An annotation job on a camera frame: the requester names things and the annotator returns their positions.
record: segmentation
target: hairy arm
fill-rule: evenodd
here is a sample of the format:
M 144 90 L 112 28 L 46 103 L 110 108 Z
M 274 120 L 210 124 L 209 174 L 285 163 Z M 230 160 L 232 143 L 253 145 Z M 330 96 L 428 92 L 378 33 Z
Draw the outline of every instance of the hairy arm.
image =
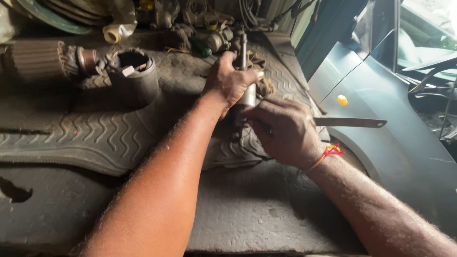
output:
M 203 96 L 134 173 L 95 228 L 84 256 L 181 257 L 189 240 L 203 158 L 217 121 L 259 71 L 235 71 L 226 52 Z
M 245 114 L 265 151 L 284 164 L 300 168 L 320 186 L 371 256 L 457 256 L 454 242 L 339 156 L 327 156 L 309 170 L 325 150 L 309 106 L 287 99 L 266 99 Z M 271 131 L 265 130 L 265 123 Z

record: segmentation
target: man's right hand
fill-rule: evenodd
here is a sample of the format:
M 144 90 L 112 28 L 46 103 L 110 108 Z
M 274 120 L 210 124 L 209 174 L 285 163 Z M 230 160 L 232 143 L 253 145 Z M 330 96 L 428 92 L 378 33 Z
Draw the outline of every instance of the man's right hand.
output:
M 266 98 L 244 114 L 265 152 L 282 164 L 305 171 L 325 150 L 311 108 L 306 104 Z

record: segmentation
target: forearm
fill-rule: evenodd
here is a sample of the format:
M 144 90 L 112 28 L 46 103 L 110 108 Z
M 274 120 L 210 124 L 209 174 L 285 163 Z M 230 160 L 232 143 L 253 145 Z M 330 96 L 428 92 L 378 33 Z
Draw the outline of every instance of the forearm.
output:
M 203 158 L 225 108 L 215 97 L 203 96 L 135 172 L 101 219 L 86 256 L 182 256 Z
M 457 254 L 451 240 L 340 157 L 326 157 L 307 175 L 349 220 L 373 257 Z

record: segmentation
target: car window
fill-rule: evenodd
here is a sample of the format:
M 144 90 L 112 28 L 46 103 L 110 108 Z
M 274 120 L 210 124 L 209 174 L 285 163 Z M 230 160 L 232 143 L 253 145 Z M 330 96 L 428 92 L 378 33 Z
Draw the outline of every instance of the car window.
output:
M 404 0 L 400 8 L 398 65 L 408 68 L 456 53 L 456 32 L 457 0 Z M 452 69 L 436 76 L 455 80 L 455 74 L 457 70 Z

